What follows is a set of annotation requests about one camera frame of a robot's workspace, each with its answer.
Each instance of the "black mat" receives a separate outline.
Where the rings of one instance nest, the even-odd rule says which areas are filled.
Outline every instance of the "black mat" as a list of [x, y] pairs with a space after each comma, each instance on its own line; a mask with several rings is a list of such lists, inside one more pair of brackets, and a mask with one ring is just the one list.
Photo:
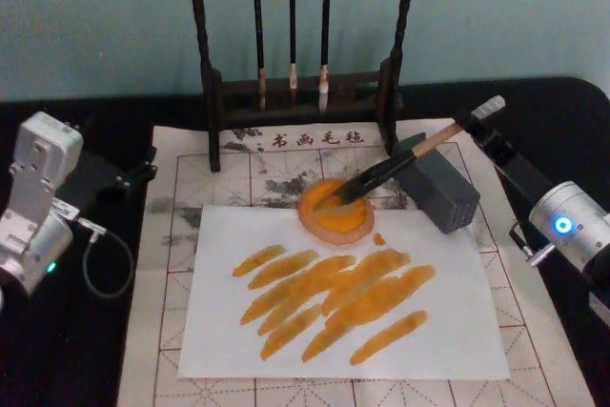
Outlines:
[[[509, 141], [555, 182], [571, 179], [610, 209], [610, 102], [575, 78], [420, 85], [402, 89], [411, 118], [444, 117], [503, 95], [507, 109], [497, 125]], [[9, 191], [8, 166], [19, 123], [39, 110], [84, 126], [86, 148], [123, 169], [143, 157], [151, 125], [201, 129], [202, 98], [125, 97], [0, 104], [0, 208]], [[526, 208], [511, 197], [516, 213]], [[121, 206], [97, 208], [91, 217], [118, 232], [137, 253], [144, 194]], [[540, 243], [528, 234], [532, 243]], [[92, 297], [80, 274], [86, 242], [78, 234], [20, 317], [0, 316], [1, 406], [112, 406], [116, 402], [131, 292], [114, 302]], [[100, 247], [96, 278], [121, 275], [119, 256]], [[610, 405], [610, 331], [587, 307], [586, 285], [560, 255], [540, 269], [597, 405]]]

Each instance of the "calligraphy brush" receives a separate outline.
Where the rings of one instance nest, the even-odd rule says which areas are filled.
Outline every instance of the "calligraphy brush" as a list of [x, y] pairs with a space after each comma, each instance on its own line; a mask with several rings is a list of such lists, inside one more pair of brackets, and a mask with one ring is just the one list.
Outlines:
[[321, 55], [321, 67], [320, 67], [320, 98], [319, 98], [319, 110], [320, 113], [326, 112], [326, 106], [328, 105], [328, 27], [331, 13], [331, 0], [322, 0], [322, 55]]
[[263, 53], [263, 18], [260, 0], [254, 0], [254, 23], [256, 25], [256, 60], [258, 61], [258, 95], [260, 109], [265, 110], [266, 72], [265, 55]]
[[[490, 114], [496, 113], [505, 106], [504, 99], [497, 95], [487, 102], [468, 113], [478, 120], [482, 120]], [[315, 205], [316, 210], [328, 209], [348, 205], [365, 196], [368, 192], [393, 178], [403, 169], [409, 167], [418, 157], [423, 156], [436, 148], [439, 144], [449, 140], [451, 137], [463, 130], [457, 122], [453, 122], [446, 128], [438, 131], [430, 138], [415, 145], [410, 151], [393, 156], [385, 161], [375, 164], [358, 176], [342, 184], [333, 193], [323, 197]]]
[[296, 91], [296, 0], [290, 0], [290, 89]]

